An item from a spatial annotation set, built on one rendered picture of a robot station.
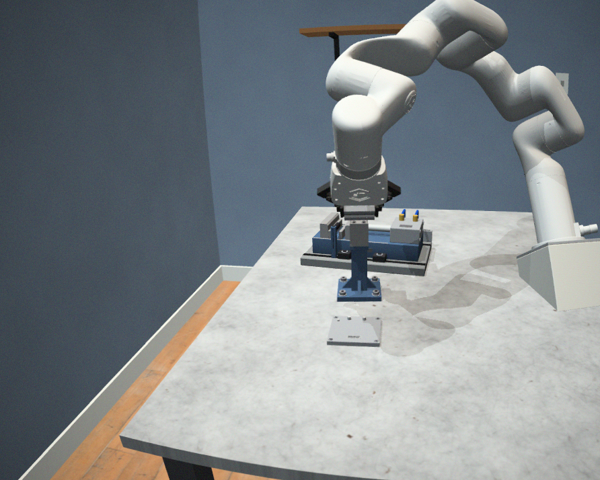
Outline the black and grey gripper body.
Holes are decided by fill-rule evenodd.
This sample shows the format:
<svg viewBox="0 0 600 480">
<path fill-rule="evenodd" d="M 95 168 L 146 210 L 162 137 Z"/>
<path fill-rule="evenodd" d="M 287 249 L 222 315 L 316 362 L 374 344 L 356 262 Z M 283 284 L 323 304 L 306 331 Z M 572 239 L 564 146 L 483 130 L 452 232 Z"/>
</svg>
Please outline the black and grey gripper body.
<svg viewBox="0 0 600 480">
<path fill-rule="evenodd" d="M 374 206 L 386 203 L 387 169 L 383 156 L 379 171 L 363 180 L 345 177 L 332 162 L 330 190 L 332 202 L 339 206 Z"/>
</svg>

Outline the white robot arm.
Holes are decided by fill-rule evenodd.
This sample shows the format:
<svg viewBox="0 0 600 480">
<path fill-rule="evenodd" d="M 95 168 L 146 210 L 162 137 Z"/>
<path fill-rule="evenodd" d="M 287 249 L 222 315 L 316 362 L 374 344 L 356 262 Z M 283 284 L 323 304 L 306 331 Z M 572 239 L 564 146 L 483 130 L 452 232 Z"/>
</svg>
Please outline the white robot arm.
<svg viewBox="0 0 600 480">
<path fill-rule="evenodd" d="M 437 59 L 473 77 L 509 122 L 549 110 L 513 132 L 538 243 L 531 249 L 598 233 L 597 224 L 575 222 L 564 170 L 550 157 L 583 139 L 583 122 L 551 70 L 536 66 L 516 74 L 495 52 L 508 34 L 502 18 L 474 0 L 436 0 L 397 35 L 350 46 L 326 78 L 327 92 L 338 102 L 332 112 L 335 151 L 327 153 L 327 161 L 349 179 L 374 176 L 381 167 L 383 135 L 416 100 L 416 85 L 408 77 L 425 73 Z"/>
</svg>

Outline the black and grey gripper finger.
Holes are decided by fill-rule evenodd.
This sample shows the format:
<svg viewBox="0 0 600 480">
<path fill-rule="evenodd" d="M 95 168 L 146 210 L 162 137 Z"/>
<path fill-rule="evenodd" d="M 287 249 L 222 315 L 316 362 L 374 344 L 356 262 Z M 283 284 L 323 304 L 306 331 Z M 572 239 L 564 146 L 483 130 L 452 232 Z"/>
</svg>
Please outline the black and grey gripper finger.
<svg viewBox="0 0 600 480">
<path fill-rule="evenodd" d="M 326 198 L 328 202 L 332 202 L 331 198 L 331 190 L 330 190 L 330 181 L 317 189 L 317 195 Z M 336 207 L 337 212 L 340 212 L 340 218 L 344 217 L 344 206 L 334 205 Z"/>
<path fill-rule="evenodd" d="M 401 187 L 395 185 L 389 180 L 387 181 L 387 189 L 388 193 L 386 202 L 392 200 L 393 197 L 396 197 L 401 194 Z M 384 206 L 384 204 L 375 206 L 375 217 L 378 217 L 379 211 L 382 211 L 382 206 Z"/>
</svg>

